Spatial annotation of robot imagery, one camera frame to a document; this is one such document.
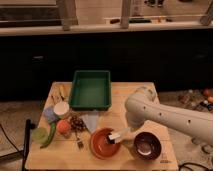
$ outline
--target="green vegetable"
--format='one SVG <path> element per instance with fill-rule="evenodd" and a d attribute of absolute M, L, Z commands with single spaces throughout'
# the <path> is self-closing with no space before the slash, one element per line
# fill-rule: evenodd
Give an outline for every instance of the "green vegetable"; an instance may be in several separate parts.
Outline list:
<path fill-rule="evenodd" d="M 55 135 L 55 131 L 56 131 L 56 123 L 53 122 L 53 123 L 51 123 L 51 125 L 50 125 L 50 133 L 49 133 L 49 135 L 48 135 L 48 138 L 47 138 L 47 140 L 42 144 L 42 146 L 41 146 L 40 148 L 45 148 L 45 147 L 47 147 L 47 146 L 52 142 L 52 139 L 53 139 L 53 137 L 54 137 L 54 135 Z"/>
<path fill-rule="evenodd" d="M 36 128 L 32 131 L 31 138 L 34 142 L 43 144 L 48 138 L 47 130 L 42 127 Z"/>

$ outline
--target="cable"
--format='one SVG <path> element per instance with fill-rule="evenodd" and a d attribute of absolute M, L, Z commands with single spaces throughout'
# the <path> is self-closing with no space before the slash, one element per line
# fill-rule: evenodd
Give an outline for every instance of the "cable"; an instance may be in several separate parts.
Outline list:
<path fill-rule="evenodd" d="M 183 163 L 181 165 L 179 165 L 179 171 L 181 171 L 182 168 L 187 168 L 189 169 L 190 171 L 193 171 L 192 168 L 190 168 L 189 166 L 186 166 L 186 165 L 192 165 L 192 166 L 197 166 L 197 167 L 200 167 L 200 168 L 203 168 L 204 171 L 213 171 L 212 169 L 209 169 L 201 164 L 198 164 L 198 163 L 191 163 L 191 162 L 187 162 L 187 163 Z"/>
<path fill-rule="evenodd" d="M 9 141 L 9 143 L 16 149 L 16 151 L 23 157 L 24 155 L 22 154 L 22 152 L 16 147 L 15 144 L 13 144 L 13 142 L 9 139 L 9 137 L 7 136 L 3 126 L 0 124 L 0 128 L 2 130 L 2 132 L 4 133 L 4 136 L 6 137 L 6 139 Z"/>

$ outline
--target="terracotta bowl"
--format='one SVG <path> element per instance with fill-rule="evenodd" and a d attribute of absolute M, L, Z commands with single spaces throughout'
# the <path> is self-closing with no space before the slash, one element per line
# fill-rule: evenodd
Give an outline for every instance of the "terracotta bowl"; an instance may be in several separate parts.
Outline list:
<path fill-rule="evenodd" d="M 110 144 L 107 136 L 113 129 L 102 128 L 95 131 L 90 139 L 90 147 L 93 154 L 99 159 L 107 159 L 114 156 L 120 149 L 120 143 Z"/>
<path fill-rule="evenodd" d="M 134 140 L 137 154 L 145 160 L 154 160 L 161 153 L 161 144 L 158 138 L 149 132 L 139 133 Z"/>

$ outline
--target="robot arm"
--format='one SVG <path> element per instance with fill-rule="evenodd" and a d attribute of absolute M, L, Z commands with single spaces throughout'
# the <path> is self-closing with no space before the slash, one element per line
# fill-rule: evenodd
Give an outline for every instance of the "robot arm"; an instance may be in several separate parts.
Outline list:
<path fill-rule="evenodd" d="M 155 96 L 150 89 L 141 87 L 126 100 L 126 119 L 131 128 L 151 120 L 213 145 L 211 114 L 157 104 L 153 102 Z"/>

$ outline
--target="green plastic tray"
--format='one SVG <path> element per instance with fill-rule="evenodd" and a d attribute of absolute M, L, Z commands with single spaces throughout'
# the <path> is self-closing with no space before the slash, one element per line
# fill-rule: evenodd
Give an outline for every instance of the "green plastic tray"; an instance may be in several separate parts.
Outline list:
<path fill-rule="evenodd" d="M 111 106 L 110 72 L 76 71 L 69 105 L 73 110 L 108 110 Z"/>

